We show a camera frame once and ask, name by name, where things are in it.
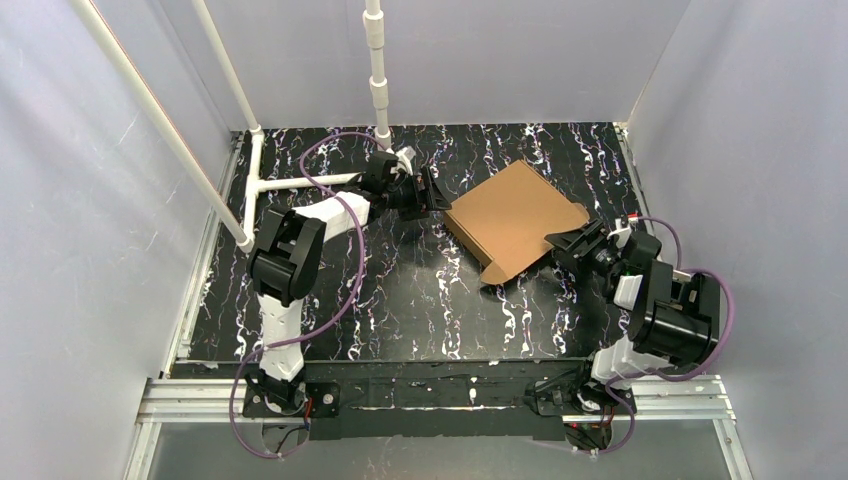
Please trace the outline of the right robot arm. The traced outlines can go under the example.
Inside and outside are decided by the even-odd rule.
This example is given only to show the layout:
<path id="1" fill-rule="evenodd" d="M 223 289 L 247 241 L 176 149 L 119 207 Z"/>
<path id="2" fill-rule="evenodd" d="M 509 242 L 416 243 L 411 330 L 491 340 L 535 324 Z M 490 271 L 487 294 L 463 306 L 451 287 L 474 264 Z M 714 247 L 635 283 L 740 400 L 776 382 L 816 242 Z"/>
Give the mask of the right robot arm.
<path id="1" fill-rule="evenodd" d="M 655 236 L 595 220 L 545 240 L 559 263 L 598 277 L 604 298 L 629 314 L 626 334 L 594 353 L 594 382 L 624 388 L 645 374 L 701 366 L 719 345 L 720 282 L 661 260 Z"/>

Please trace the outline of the brown cardboard box sheet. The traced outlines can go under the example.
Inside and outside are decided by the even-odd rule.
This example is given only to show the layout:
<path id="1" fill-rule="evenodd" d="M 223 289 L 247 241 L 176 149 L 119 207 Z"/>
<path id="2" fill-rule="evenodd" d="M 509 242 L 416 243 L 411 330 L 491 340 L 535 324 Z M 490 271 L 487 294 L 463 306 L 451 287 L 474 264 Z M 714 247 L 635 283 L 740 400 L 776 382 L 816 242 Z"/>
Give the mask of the brown cardboard box sheet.
<path id="1" fill-rule="evenodd" d="M 589 218 L 583 205 L 520 160 L 453 201 L 444 223 L 480 262 L 480 282 L 501 285 L 552 249 L 546 235 L 577 230 Z"/>

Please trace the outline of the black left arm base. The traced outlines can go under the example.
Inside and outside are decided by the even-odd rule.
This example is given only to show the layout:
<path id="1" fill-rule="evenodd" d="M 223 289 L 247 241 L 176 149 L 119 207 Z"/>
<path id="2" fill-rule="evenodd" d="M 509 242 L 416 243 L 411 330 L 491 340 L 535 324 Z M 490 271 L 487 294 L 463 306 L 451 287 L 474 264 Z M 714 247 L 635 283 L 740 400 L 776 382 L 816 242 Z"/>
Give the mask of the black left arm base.
<path id="1" fill-rule="evenodd" d="M 307 381 L 300 372 L 293 381 L 278 380 L 264 371 L 247 373 L 242 415 L 246 418 L 333 418 L 340 410 L 341 387 L 333 382 Z"/>

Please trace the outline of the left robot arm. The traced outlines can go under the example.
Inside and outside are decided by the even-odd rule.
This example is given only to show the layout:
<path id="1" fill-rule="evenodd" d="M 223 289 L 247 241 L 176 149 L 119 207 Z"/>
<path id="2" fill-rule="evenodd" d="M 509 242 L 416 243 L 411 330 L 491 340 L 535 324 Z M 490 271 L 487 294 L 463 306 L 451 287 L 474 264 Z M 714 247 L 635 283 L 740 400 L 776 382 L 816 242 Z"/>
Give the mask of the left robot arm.
<path id="1" fill-rule="evenodd" d="M 402 221 L 448 211 L 450 202 L 427 165 L 413 167 L 415 152 L 378 151 L 365 170 L 335 195 L 295 208 L 274 207 L 256 236 L 248 273 L 262 316 L 260 368 L 274 380 L 291 382 L 304 366 L 300 347 L 303 300 L 316 283 L 324 244 L 358 231 L 388 210 Z"/>

